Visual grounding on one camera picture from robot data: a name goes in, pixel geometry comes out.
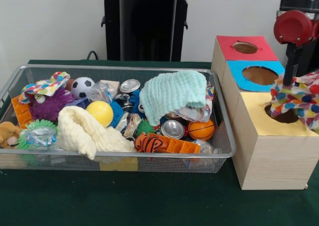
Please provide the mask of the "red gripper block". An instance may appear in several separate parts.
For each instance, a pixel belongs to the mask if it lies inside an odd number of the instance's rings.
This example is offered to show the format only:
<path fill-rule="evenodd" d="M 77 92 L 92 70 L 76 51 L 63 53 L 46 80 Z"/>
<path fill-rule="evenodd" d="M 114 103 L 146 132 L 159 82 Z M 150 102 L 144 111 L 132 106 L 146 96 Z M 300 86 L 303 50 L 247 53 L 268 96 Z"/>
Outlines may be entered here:
<path fill-rule="evenodd" d="M 319 20 L 316 14 L 299 10 L 278 11 L 274 24 L 274 36 L 280 44 L 287 43 L 288 58 L 283 85 L 290 86 L 296 76 L 302 46 L 319 37 Z"/>

